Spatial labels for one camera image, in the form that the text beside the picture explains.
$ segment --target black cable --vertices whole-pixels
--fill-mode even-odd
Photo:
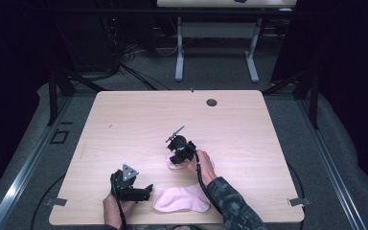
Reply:
[[[301,182],[300,176],[298,175],[297,171],[289,164],[289,162],[287,162],[288,167],[291,169],[291,171],[294,173],[295,178],[298,181],[298,185],[300,186],[300,190],[301,190],[301,197],[305,198],[306,197],[306,193],[304,192],[304,187],[303,187],[303,183]],[[300,230],[303,229],[304,226],[304,220],[301,221],[300,223]]]
[[[44,197],[53,189],[53,187],[55,187],[55,185],[65,177],[65,174],[62,175],[58,180],[56,180],[56,182],[54,182],[50,187],[49,189],[46,190],[46,192],[44,193],[44,195],[41,197],[41,199],[38,201],[38,204],[37,204],[37,207],[35,208],[34,210],[34,214],[33,214],[33,217],[32,217],[32,222],[31,222],[31,230],[34,229],[35,227],[35,216],[37,215],[37,211],[38,211],[38,208],[40,207],[41,205],[41,202],[43,201]]]
[[[140,50],[141,48],[139,45],[131,45],[130,47],[126,47],[125,54],[134,53]]]
[[[195,159],[196,159],[196,174],[198,175],[198,182],[201,186],[202,191],[207,196],[207,198],[211,201],[211,203],[214,205],[214,207],[217,209],[217,211],[222,215],[222,211],[218,207],[218,205],[215,203],[215,201],[212,199],[211,195],[208,193],[207,189],[205,188],[204,182],[202,181],[202,175],[201,175],[201,163],[199,162],[199,157],[196,152],[194,152]]]
[[[141,81],[143,83],[143,85],[145,85],[145,87],[147,89],[151,89],[151,90],[157,90],[156,87],[154,87],[150,82],[148,82],[145,78],[143,78],[140,74],[138,74],[135,70],[125,66],[124,64],[121,64],[122,67],[124,67],[124,69],[130,73],[134,78],[138,79],[139,81]]]
[[[131,71],[135,72],[136,74],[138,74],[138,75],[143,75],[143,76],[145,76],[145,77],[147,77],[147,78],[149,78],[149,79],[151,79],[151,80],[153,80],[153,81],[156,81],[157,83],[159,83],[159,84],[163,85],[166,89],[171,90],[167,85],[165,85],[164,83],[160,82],[159,80],[157,80],[157,79],[155,79],[155,78],[153,78],[153,77],[151,77],[151,76],[149,76],[149,75],[147,75],[147,74],[141,73],[141,72],[139,72],[139,71],[137,71],[137,70],[133,70],[132,68],[129,68],[129,69],[130,69]]]
[[[121,199],[118,197],[118,193],[116,193],[116,190],[113,186],[111,186],[111,189],[112,189],[112,194],[115,195],[116,203],[118,204],[119,216],[121,216],[121,221],[122,221],[121,230],[127,230],[127,218],[125,217],[124,210],[122,209]]]
[[[269,36],[269,35],[262,34],[261,37],[268,38],[268,39],[275,40],[275,41],[284,42],[283,35]]]
[[[125,52],[124,55],[122,56],[122,62],[120,64],[125,64],[130,62],[131,60],[134,60],[136,58],[136,55],[134,54],[134,52]]]

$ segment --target camouflage sleeve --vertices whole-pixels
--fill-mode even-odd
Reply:
[[[267,229],[260,217],[247,205],[242,195],[224,178],[218,177],[207,187],[208,193],[222,211],[226,229]]]

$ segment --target metal frame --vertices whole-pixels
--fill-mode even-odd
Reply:
[[[348,189],[343,182],[342,177],[339,174],[339,171],[334,163],[333,158],[325,144],[324,140],[322,139],[322,135],[319,129],[315,128],[311,124],[311,118],[309,116],[309,109],[304,101],[298,100],[297,105],[302,113],[304,120],[307,126],[310,128],[310,132],[314,137],[316,144],[320,150],[320,158],[322,160],[323,166],[327,175],[330,177],[330,181],[333,184],[333,189],[338,197],[340,204],[345,212],[345,215],[352,226],[352,229],[356,230],[366,230],[366,226],[357,210],[357,207],[352,200],[351,194],[349,193]]]
[[[28,185],[29,180],[32,178],[47,143],[50,141],[51,136],[53,136],[53,134],[57,130],[59,118],[64,114],[66,108],[70,105],[71,101],[72,98],[70,97],[64,98],[58,109],[58,119],[54,120],[53,126],[46,127],[46,130],[44,131],[36,149],[29,155],[22,169],[11,184],[11,187],[5,194],[5,197],[0,204],[0,229],[4,228],[6,221],[8,220],[14,206],[17,203],[17,200],[20,198],[26,186]]]
[[[53,15],[53,14],[89,14],[89,15],[118,15],[118,16],[167,16],[167,17],[241,17],[241,18],[282,18],[282,19],[303,19],[318,20],[329,19],[331,12],[322,11],[261,11],[260,9],[198,9],[198,8],[181,8],[181,9],[86,9],[86,10],[67,10],[67,9],[44,9],[30,8],[26,9],[29,13],[36,15]]]
[[[175,80],[183,80],[184,50],[183,37],[227,37],[227,38],[251,38],[249,50],[244,52],[249,75],[252,82],[259,82],[253,54],[256,50],[262,19],[256,23],[183,23],[181,17],[177,18],[177,63],[175,67]]]

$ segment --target wooden table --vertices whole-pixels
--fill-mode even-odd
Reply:
[[[216,106],[206,102],[214,99]],[[139,171],[135,188],[154,184],[150,200],[136,204],[128,224],[222,223],[212,206],[205,213],[158,213],[151,204],[170,187],[196,184],[184,170],[170,170],[166,140],[178,128],[213,158],[226,178],[265,222],[296,222],[301,207],[259,91],[114,91],[98,94],[58,198],[53,225],[102,224],[109,177],[124,163]]]

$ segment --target human arm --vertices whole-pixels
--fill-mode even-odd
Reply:
[[[260,217],[247,205],[242,195],[225,179],[217,177],[210,157],[206,151],[198,150],[201,164],[201,178],[207,192],[220,208],[226,229],[266,229]],[[181,166],[197,175],[196,160],[181,163]]]
[[[134,206],[134,201],[121,201],[122,211],[127,217]],[[108,229],[122,229],[122,219],[118,203],[112,194],[103,200],[103,221]]]

